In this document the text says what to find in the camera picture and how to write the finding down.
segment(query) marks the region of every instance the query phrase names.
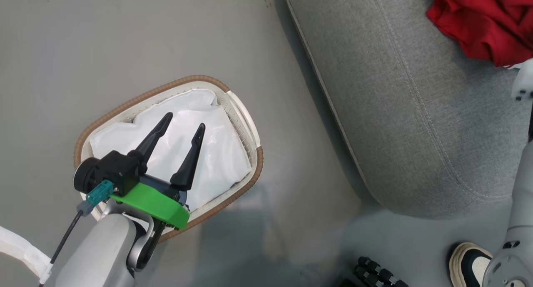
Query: shoe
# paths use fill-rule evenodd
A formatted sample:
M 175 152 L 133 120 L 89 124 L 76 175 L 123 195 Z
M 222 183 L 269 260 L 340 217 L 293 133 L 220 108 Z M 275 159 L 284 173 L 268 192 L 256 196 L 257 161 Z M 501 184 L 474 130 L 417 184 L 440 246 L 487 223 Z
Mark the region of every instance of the shoe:
M 457 245 L 449 262 L 453 287 L 481 287 L 485 270 L 492 258 L 491 253 L 471 242 Z

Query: sofa cushion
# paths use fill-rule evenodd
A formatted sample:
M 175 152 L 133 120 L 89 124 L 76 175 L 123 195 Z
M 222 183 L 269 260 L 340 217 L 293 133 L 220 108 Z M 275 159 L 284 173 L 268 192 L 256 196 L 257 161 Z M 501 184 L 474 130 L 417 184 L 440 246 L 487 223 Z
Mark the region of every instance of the sofa cushion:
M 510 199 L 531 111 L 510 98 L 515 70 L 467 59 L 426 18 L 432 0 L 287 2 L 379 203 L 443 218 Z

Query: teal connector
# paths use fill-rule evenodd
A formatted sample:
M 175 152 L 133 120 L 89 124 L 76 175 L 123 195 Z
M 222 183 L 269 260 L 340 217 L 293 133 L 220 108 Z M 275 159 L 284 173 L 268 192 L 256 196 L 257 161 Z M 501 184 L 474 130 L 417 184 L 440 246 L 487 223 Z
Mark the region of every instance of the teal connector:
M 109 180 L 103 180 L 98 186 L 96 186 L 89 194 L 85 200 L 96 207 L 97 204 L 107 200 L 114 191 L 113 183 Z

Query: cable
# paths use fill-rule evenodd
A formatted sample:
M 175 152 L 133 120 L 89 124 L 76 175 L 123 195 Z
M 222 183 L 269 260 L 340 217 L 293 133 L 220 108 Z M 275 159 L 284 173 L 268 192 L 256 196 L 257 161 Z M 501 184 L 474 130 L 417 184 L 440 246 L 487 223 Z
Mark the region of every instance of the cable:
M 80 217 L 82 217 L 82 215 L 83 215 L 83 211 L 81 210 L 78 211 L 78 214 L 76 214 L 76 217 L 74 217 L 74 220 L 72 221 L 72 223 L 70 224 L 70 227 L 68 227 L 67 231 L 63 235 L 63 239 L 61 239 L 61 242 L 59 242 L 59 245 L 57 246 L 57 249 L 55 250 L 54 255 L 50 259 L 50 264 L 55 263 L 55 259 L 57 259 L 57 257 L 59 256 L 59 252 L 61 252 L 61 249 L 63 249 L 63 245 L 65 245 L 65 242 L 67 241 L 68 236 L 70 235 L 70 233 L 74 229 L 74 226 L 76 226 L 76 223 L 78 223 L 78 220 L 80 219 Z
M 531 107 L 531 117 L 529 118 L 528 142 L 533 141 L 533 107 Z

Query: basket rim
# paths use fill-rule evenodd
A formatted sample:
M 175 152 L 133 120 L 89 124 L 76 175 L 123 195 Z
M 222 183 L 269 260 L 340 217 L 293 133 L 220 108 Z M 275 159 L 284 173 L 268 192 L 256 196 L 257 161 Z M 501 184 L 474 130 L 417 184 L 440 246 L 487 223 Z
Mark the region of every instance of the basket rim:
M 125 112 L 127 109 L 133 107 L 134 105 L 137 105 L 138 103 L 141 103 L 142 101 L 145 101 L 146 99 L 150 97 L 153 97 L 154 95 L 158 95 L 162 92 L 165 92 L 167 90 L 170 90 L 172 88 L 175 88 L 175 87 L 178 87 L 180 85 L 184 85 L 190 82 L 208 82 L 220 88 L 224 93 L 230 91 L 230 88 L 226 84 L 221 82 L 220 80 L 217 80 L 210 76 L 204 76 L 204 75 L 194 75 L 194 76 L 184 77 L 179 80 L 169 82 L 160 87 L 154 88 L 150 91 L 147 91 L 143 93 L 142 95 L 139 95 L 138 97 L 135 97 L 123 103 L 117 108 L 106 113 L 104 116 L 102 116 L 101 118 L 93 122 L 92 124 L 88 125 L 88 127 L 81 133 L 80 137 L 78 137 L 78 141 L 76 141 L 76 146 L 74 147 L 74 168 L 76 169 L 78 165 L 81 164 L 83 145 L 85 141 L 87 140 L 87 138 L 89 137 L 89 135 L 95 129 L 99 128 L 102 124 L 112 119 L 113 117 L 121 114 L 122 112 Z M 194 226 L 200 224 L 201 222 L 205 221 L 209 217 L 215 215 L 220 210 L 224 209 L 229 204 L 231 204 L 234 200 L 242 196 L 245 192 L 247 192 L 255 184 L 255 182 L 257 182 L 257 179 L 259 179 L 259 176 L 261 175 L 261 171 L 263 170 L 263 148 L 259 146 L 256 148 L 256 151 L 257 151 L 257 167 L 255 169 L 255 173 L 252 175 L 252 178 L 250 179 L 250 181 L 248 181 L 248 183 L 246 183 L 245 186 L 242 186 L 237 192 L 235 192 L 232 196 L 230 196 L 229 198 L 227 198 L 226 200 L 224 200 L 217 206 L 211 208 L 210 210 L 206 211 L 199 217 L 196 217 L 194 220 L 189 222 L 185 230 L 174 230 L 172 232 L 168 232 L 167 234 L 162 235 L 159 242 L 166 241 L 172 237 L 175 237 L 181 234 L 182 232 L 185 232 L 186 230 L 190 228 L 193 228 Z

